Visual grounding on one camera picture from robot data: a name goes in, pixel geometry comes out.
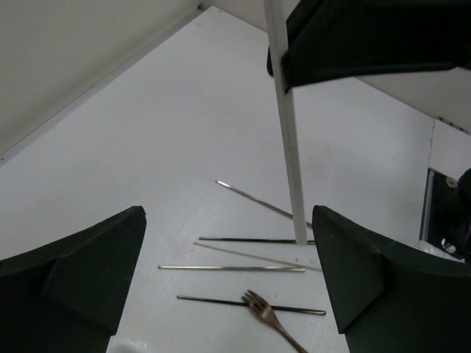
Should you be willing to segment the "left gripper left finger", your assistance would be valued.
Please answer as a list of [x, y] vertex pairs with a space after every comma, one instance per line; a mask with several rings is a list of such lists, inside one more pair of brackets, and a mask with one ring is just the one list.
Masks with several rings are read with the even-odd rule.
[[146, 231], [142, 206], [1, 261], [2, 352], [106, 352]]

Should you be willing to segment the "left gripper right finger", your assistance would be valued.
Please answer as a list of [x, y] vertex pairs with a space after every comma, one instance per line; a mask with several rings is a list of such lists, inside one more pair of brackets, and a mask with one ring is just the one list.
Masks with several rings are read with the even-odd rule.
[[312, 227], [350, 352], [470, 351], [470, 265], [387, 238], [326, 206], [314, 207]]

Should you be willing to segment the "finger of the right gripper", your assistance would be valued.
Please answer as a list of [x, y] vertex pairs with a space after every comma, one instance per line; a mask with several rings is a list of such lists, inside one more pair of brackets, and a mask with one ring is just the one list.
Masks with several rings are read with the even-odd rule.
[[469, 1], [300, 1], [286, 20], [288, 88], [470, 69]]

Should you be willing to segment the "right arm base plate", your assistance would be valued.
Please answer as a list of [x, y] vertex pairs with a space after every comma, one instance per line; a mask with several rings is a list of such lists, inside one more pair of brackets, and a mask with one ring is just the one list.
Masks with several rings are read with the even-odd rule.
[[470, 262], [470, 170], [459, 179], [428, 172], [419, 239]]

